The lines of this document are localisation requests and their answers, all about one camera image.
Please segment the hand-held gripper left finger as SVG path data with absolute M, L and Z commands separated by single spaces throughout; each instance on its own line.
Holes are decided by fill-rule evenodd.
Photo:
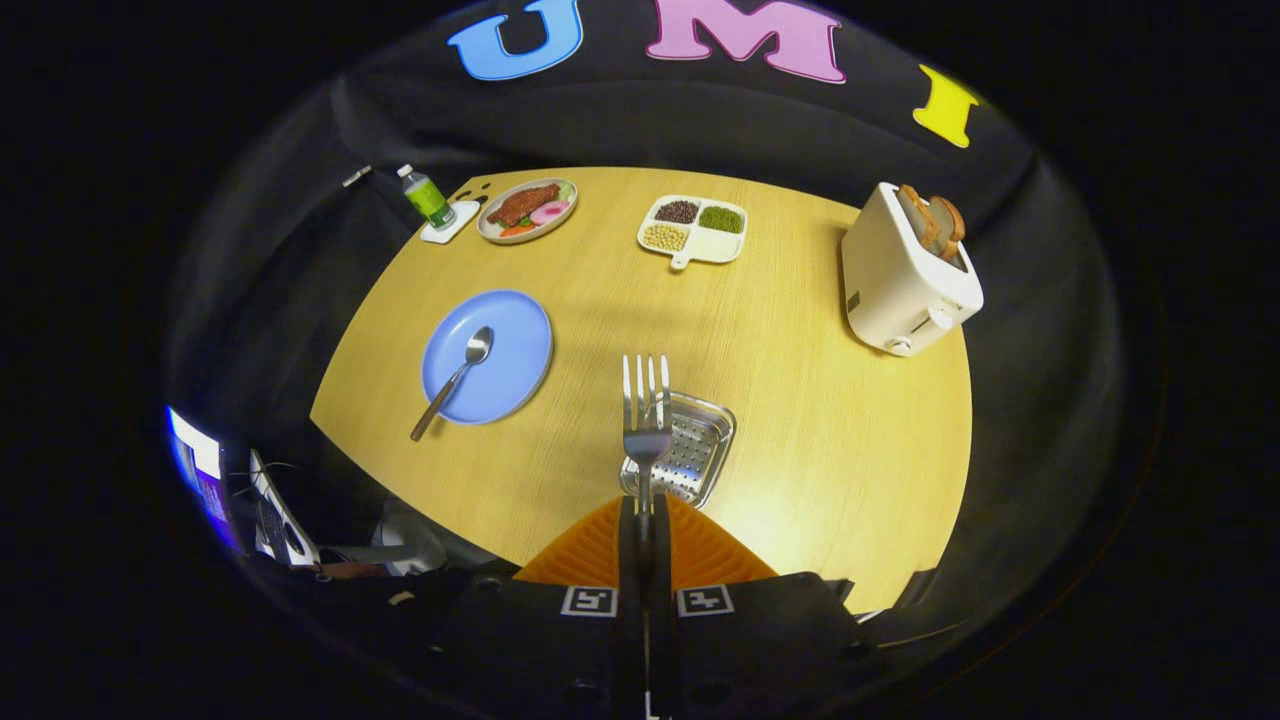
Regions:
M 635 501 L 618 497 L 557 543 L 559 561 L 595 550 L 602 583 L 548 584 L 476 575 L 440 623 L 440 685 L 486 719 L 644 719 L 639 580 L 628 562 Z

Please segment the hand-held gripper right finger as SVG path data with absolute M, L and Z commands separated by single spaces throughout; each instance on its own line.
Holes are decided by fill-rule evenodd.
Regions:
M 650 711 L 659 719 L 818 719 L 867 679 L 840 584 L 769 574 L 731 534 L 660 496 L 650 519 Z

